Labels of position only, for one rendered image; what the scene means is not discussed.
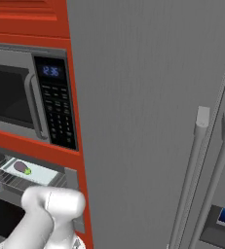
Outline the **black oven door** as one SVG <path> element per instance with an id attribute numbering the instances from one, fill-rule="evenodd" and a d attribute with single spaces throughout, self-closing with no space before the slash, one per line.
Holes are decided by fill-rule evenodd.
<path id="1" fill-rule="evenodd" d="M 22 208 L 0 199 L 0 235 L 7 238 L 19 224 L 24 214 Z"/>

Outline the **red appliance cabinet frame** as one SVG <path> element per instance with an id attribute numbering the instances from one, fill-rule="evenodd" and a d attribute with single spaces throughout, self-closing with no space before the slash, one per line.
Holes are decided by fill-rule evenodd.
<path id="1" fill-rule="evenodd" d="M 79 189 L 76 191 L 79 191 L 84 195 L 86 206 L 83 214 L 72 221 L 73 228 L 76 234 L 84 241 L 86 249 L 94 249 L 70 41 L 67 38 L 0 34 L 0 43 L 22 45 L 27 47 L 63 49 L 67 53 L 67 63 L 69 79 L 71 82 L 71 94 L 77 132 L 78 149 L 71 150 L 23 136 L 15 135 L 10 132 L 4 132 L 1 130 L 0 148 L 14 151 L 23 155 L 28 155 L 35 159 L 46 160 L 53 164 L 59 164 L 69 169 L 75 169 L 77 171 Z"/>

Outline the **grey microwave oven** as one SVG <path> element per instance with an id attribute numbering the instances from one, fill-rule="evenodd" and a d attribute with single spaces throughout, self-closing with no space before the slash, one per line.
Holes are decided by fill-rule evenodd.
<path id="1" fill-rule="evenodd" d="M 35 75 L 32 86 L 47 141 L 37 137 L 31 119 L 24 90 L 29 73 Z M 0 130 L 78 149 L 65 50 L 0 43 Z"/>

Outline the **red cupboard door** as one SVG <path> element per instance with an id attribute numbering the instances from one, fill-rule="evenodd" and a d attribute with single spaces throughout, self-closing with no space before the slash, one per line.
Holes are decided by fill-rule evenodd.
<path id="1" fill-rule="evenodd" d="M 68 38 L 66 0 L 0 0 L 0 33 Z"/>

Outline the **plain grey fridge door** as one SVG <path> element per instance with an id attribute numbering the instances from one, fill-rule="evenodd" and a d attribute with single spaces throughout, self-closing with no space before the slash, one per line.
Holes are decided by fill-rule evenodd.
<path id="1" fill-rule="evenodd" d="M 166 249 L 225 0 L 68 0 L 94 249 Z"/>

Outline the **purple eggplant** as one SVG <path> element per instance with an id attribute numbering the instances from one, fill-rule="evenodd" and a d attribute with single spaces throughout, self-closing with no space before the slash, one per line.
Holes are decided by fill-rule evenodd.
<path id="1" fill-rule="evenodd" d="M 14 169 L 25 175 L 31 174 L 31 169 L 28 166 L 26 166 L 22 161 L 16 161 L 14 164 Z"/>

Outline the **pale baking tray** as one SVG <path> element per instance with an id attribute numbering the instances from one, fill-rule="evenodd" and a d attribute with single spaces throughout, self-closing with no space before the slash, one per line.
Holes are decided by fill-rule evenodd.
<path id="1" fill-rule="evenodd" d="M 22 161 L 26 166 L 28 166 L 31 169 L 30 175 L 25 175 L 23 173 L 20 173 L 14 169 L 14 164 L 16 161 Z M 56 178 L 58 175 L 57 171 L 54 171 L 52 169 L 43 167 L 41 165 L 28 162 L 25 160 L 20 160 L 16 158 L 11 158 L 8 160 L 4 165 L 0 167 L 0 169 L 6 173 L 9 173 L 13 176 L 22 178 L 24 180 L 43 185 L 43 186 L 49 186 L 50 183 Z"/>

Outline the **dark fridge water dispenser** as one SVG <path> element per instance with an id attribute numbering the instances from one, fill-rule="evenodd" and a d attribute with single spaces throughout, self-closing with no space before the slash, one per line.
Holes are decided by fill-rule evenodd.
<path id="1" fill-rule="evenodd" d="M 225 201 L 210 207 L 200 241 L 225 249 Z"/>

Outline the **grey built-in oven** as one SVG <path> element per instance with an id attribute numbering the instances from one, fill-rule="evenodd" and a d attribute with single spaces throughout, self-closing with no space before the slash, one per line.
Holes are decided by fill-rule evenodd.
<path id="1" fill-rule="evenodd" d="M 78 190 L 79 189 L 79 181 L 78 181 L 78 173 L 75 169 L 69 169 L 59 164 L 53 164 L 46 160 L 39 160 L 28 155 L 23 155 L 14 151 L 10 151 L 7 149 L 0 148 L 0 163 L 3 163 L 11 158 L 16 158 L 20 160 L 25 160 L 28 162 L 32 162 L 38 165 L 42 165 L 43 167 L 47 167 L 49 169 L 55 170 L 57 172 L 63 173 L 66 177 L 66 187 L 67 189 Z M 5 187 L 0 183 L 0 199 L 10 202 L 13 205 L 16 205 L 21 208 L 20 199 L 24 192 L 19 194 L 15 190 Z"/>

